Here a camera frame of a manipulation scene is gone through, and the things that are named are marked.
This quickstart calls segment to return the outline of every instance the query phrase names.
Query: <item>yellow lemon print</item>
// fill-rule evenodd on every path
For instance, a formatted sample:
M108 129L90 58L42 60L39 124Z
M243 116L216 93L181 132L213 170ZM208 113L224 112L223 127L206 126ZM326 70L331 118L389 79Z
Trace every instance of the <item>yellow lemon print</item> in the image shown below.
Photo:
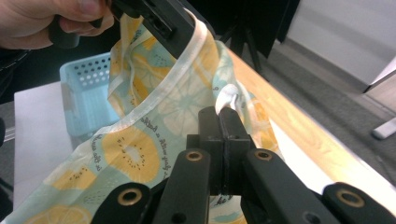
M26 224L85 224L91 222L91 214L82 207L55 205L27 220Z
M133 85L134 92L131 103L132 105L140 105L149 96L149 92L139 77L134 78Z
M142 79L145 78L145 85L151 88L157 87L171 70L171 67L168 66L152 66L146 57L139 54L134 54L134 67L136 69L136 75Z
M257 114L258 122L266 124L262 125L262 127L260 128L260 139L262 141L262 147L270 150L277 150L276 137L271 128L271 124L269 122L268 115L265 112L264 107L262 107L262 104L258 100L254 100L253 104Z
M210 224L247 224L247 220L243 215L241 215L236 220L231 222L210 222Z
M145 42L143 42L143 47L146 49L146 50L151 50L152 49L152 47L155 45L155 43L157 43L158 41L157 41L157 39L154 37L154 36L152 36L152 37L150 37L148 40L146 40Z
M52 183L56 189L86 189L96 178L86 166L74 170L66 170L61 177Z
M159 172L160 159L153 140L135 127L107 134L102 147L106 161L135 182L147 183Z

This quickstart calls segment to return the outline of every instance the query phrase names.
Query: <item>black clamp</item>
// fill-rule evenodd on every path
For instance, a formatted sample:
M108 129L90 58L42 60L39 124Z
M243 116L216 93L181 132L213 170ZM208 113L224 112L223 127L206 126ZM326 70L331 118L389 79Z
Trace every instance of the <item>black clamp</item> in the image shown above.
M396 223L363 191L336 183L322 195L308 189L274 152L256 148L237 113L199 112L171 176L148 189L113 190L92 223L207 223L210 195L239 195L247 223Z

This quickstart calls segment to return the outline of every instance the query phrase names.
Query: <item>blue plastic basket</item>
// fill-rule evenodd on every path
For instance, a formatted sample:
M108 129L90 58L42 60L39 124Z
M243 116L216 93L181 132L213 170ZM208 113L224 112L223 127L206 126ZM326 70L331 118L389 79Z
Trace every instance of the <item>blue plastic basket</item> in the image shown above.
M81 142L119 120L107 101L109 67L110 54L105 53L60 69L67 131Z

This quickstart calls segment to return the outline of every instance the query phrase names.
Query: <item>white table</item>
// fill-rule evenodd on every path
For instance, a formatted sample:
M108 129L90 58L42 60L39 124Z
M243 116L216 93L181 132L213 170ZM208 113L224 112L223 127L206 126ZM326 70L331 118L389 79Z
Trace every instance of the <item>white table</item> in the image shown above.
M60 83L15 94L14 209L73 151L64 119ZM289 167L315 190L332 183L273 123L279 147Z

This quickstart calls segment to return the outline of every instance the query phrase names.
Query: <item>kiwi slice print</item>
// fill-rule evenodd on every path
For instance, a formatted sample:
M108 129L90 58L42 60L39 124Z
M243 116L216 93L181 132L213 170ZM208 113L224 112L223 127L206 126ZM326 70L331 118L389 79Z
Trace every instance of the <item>kiwi slice print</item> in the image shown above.
M59 179L51 185L56 189L86 189L96 178L96 175L86 166L72 170L70 166Z
M139 183L147 183L159 172L160 158L151 137L135 127L107 134L102 147L108 164Z

